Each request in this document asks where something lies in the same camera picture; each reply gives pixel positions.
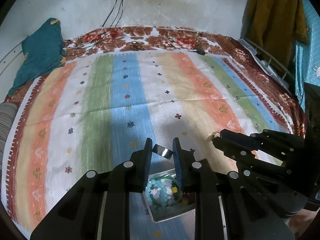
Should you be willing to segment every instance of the teal cloth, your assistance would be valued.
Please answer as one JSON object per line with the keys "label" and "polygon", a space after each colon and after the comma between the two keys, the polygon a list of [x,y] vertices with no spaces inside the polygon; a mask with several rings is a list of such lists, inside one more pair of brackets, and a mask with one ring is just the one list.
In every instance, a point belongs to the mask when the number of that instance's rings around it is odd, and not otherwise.
{"label": "teal cloth", "polygon": [[17,72],[13,86],[8,95],[11,96],[19,87],[39,76],[51,73],[55,68],[62,67],[60,60],[65,56],[60,22],[49,18],[35,33],[22,42],[22,51],[26,57]]}

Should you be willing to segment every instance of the hanging clothes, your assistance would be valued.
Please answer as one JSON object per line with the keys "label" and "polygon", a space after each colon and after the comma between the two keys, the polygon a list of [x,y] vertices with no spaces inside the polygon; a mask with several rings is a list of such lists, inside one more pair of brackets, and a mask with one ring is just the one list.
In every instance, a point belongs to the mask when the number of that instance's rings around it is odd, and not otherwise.
{"label": "hanging clothes", "polygon": [[249,0],[249,39],[288,67],[295,40],[308,44],[302,0]]}

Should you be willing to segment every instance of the gray striped cushion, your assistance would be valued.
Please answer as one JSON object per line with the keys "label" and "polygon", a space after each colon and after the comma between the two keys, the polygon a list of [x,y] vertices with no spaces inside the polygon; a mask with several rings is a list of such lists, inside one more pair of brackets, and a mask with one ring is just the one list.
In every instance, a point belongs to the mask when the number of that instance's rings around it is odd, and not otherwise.
{"label": "gray striped cushion", "polygon": [[14,103],[0,104],[0,170],[2,169],[4,145],[17,111],[18,106]]}

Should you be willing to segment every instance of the black cable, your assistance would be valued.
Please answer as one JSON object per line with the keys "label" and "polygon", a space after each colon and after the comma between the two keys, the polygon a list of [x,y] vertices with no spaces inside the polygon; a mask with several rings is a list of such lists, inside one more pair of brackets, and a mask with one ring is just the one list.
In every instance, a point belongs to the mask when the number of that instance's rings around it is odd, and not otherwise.
{"label": "black cable", "polygon": [[[118,9],[118,13],[117,13],[117,15],[116,15],[116,18],[117,18],[117,17],[118,17],[118,15],[119,15],[120,7],[121,7],[121,15],[120,15],[120,18],[119,18],[119,20],[117,21],[117,23],[116,23],[116,25],[115,25],[114,29],[117,27],[117,25],[118,25],[119,21],[120,21],[120,20],[121,20],[121,18],[122,18],[122,14],[123,14],[123,0],[121,0],[121,3],[120,3],[120,6],[119,6],[119,9]],[[110,27],[108,28],[108,30],[106,31],[106,33],[105,33],[105,34],[107,34],[107,32],[110,30],[110,28],[112,27],[113,23],[116,21],[116,18],[113,20],[112,24],[110,25]],[[69,55],[69,56],[67,56],[67,57],[72,57],[72,56],[77,56],[77,55],[80,55],[80,54],[84,54],[85,52],[87,52],[87,51],[89,51],[89,50],[93,49],[95,46],[97,46],[100,42],[102,42],[103,40],[105,40],[106,38],[108,38],[110,35],[111,35],[111,33],[110,33],[108,36],[106,36],[106,37],[104,37],[103,39],[101,39],[100,41],[98,41],[97,43],[95,43],[95,44],[93,44],[93,45],[90,45],[90,46],[88,46],[88,47],[81,48],[81,49],[86,49],[86,48],[91,47],[90,49],[87,49],[87,50],[85,50],[85,51],[83,51],[83,52],[81,52],[81,53],[77,53],[77,54]]]}
{"label": "black cable", "polygon": [[113,12],[113,9],[115,8],[115,6],[116,6],[116,4],[117,4],[117,1],[118,1],[118,0],[116,0],[115,4],[113,5],[113,8],[112,8],[111,12],[110,12],[109,15],[107,16],[107,18],[106,18],[106,20],[104,21],[102,27],[104,27],[104,25],[106,24],[107,20],[109,19],[111,13]]}

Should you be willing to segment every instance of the white wall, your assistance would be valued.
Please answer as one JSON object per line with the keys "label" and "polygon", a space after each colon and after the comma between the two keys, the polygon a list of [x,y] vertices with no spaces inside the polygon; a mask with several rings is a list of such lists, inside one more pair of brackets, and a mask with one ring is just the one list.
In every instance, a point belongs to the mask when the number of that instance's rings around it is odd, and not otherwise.
{"label": "white wall", "polygon": [[[17,0],[0,26],[0,59],[49,17],[61,21],[64,39],[75,38],[100,27],[114,1]],[[120,25],[185,26],[239,39],[246,2],[247,0],[125,0]],[[12,85],[13,82],[12,73],[9,75],[8,72],[16,70],[16,67],[9,66],[4,72],[4,75],[8,75],[8,84]],[[0,101],[7,93],[2,90]]]}

